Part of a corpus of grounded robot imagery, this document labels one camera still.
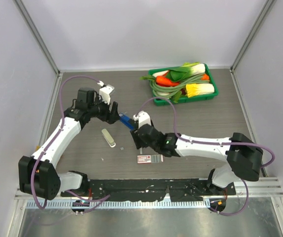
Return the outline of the blue stapler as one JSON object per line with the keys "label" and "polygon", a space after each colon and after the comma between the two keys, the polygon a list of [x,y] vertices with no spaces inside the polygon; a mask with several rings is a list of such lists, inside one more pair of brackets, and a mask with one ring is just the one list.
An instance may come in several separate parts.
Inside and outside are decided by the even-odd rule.
{"label": "blue stapler", "polygon": [[123,113],[119,113],[120,121],[130,130],[138,129],[138,123]]}

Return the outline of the white beige stapler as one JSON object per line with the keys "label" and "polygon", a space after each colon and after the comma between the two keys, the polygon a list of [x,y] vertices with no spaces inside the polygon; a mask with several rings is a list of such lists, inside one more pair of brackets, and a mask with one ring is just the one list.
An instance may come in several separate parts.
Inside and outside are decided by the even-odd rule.
{"label": "white beige stapler", "polygon": [[116,146],[115,140],[113,139],[113,137],[111,136],[111,134],[108,132],[107,129],[105,128],[102,129],[102,135],[111,148],[114,148]]}

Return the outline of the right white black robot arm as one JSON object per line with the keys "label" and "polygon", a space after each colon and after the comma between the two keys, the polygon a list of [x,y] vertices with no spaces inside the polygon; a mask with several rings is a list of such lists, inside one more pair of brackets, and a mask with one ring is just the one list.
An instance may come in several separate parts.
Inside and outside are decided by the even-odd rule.
{"label": "right white black robot arm", "polygon": [[237,180],[256,182],[260,177],[263,150],[241,133],[229,138],[206,139],[184,134],[162,133],[152,124],[136,126],[131,136],[137,149],[152,148],[164,157],[196,156],[223,161],[210,171],[206,183],[212,195],[222,193]]}

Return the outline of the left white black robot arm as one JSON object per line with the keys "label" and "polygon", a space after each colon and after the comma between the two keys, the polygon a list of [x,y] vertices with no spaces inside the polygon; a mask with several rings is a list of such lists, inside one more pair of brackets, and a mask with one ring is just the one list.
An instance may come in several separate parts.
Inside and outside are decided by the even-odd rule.
{"label": "left white black robot arm", "polygon": [[60,192],[71,190],[83,197],[89,191],[88,176],[82,172],[69,171],[58,174],[56,167],[63,152],[73,138],[92,119],[98,118],[108,124],[119,120],[117,102],[110,95],[114,87],[104,85],[99,91],[83,87],[77,98],[63,113],[63,118],[46,142],[30,157],[23,156],[18,163],[19,188],[26,194],[52,200]]}

